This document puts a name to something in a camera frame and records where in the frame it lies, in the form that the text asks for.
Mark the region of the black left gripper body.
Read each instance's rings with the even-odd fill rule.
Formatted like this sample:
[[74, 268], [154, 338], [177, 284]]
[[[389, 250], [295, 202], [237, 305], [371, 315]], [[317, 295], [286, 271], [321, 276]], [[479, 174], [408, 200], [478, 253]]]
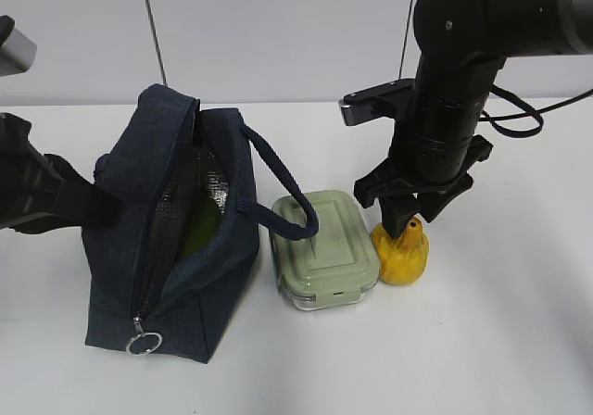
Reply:
[[39, 153], [29, 141], [31, 129], [25, 119], [1, 115], [1, 227], [28, 235], [69, 227], [47, 212], [69, 177], [69, 162]]

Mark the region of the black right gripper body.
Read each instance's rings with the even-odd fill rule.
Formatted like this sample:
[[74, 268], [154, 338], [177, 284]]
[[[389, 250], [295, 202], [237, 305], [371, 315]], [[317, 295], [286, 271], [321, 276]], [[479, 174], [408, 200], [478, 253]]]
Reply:
[[486, 161], [492, 149], [493, 145], [486, 138], [475, 135], [459, 172], [447, 182], [432, 182], [423, 180], [418, 174], [407, 174], [394, 161], [386, 159], [369, 174], [355, 181], [354, 196], [363, 208], [369, 208], [376, 198], [391, 195], [417, 195], [453, 189], [457, 198], [473, 187], [473, 178], [468, 170], [476, 162]]

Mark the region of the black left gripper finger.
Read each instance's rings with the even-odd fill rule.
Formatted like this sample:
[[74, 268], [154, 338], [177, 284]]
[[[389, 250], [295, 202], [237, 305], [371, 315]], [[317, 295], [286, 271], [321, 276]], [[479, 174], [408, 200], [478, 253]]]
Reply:
[[123, 205], [117, 197], [88, 182], [65, 158], [44, 158], [60, 178], [49, 216], [52, 227], [108, 227], [119, 220]]

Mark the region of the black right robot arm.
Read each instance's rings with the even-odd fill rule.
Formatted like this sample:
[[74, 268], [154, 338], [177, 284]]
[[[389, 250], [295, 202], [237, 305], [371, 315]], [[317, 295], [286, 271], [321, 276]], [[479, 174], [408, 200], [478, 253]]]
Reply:
[[592, 0], [417, 0], [413, 29], [415, 76], [340, 103], [349, 126], [395, 122], [387, 158], [354, 185], [363, 207], [380, 207], [393, 238], [415, 216], [434, 220], [473, 186], [470, 168], [492, 150], [475, 131], [487, 98], [516, 101], [495, 85], [507, 59], [591, 53]]

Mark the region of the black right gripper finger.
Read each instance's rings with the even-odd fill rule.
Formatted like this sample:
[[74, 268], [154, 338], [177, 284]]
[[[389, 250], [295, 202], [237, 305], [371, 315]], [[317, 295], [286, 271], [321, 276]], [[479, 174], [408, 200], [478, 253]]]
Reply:
[[380, 208], [384, 229], [392, 239], [398, 239], [421, 205], [414, 195], [391, 195], [380, 198]]
[[416, 198], [420, 205], [419, 214], [426, 222], [433, 222], [456, 196], [457, 193], [453, 189], [441, 192], [418, 193]]

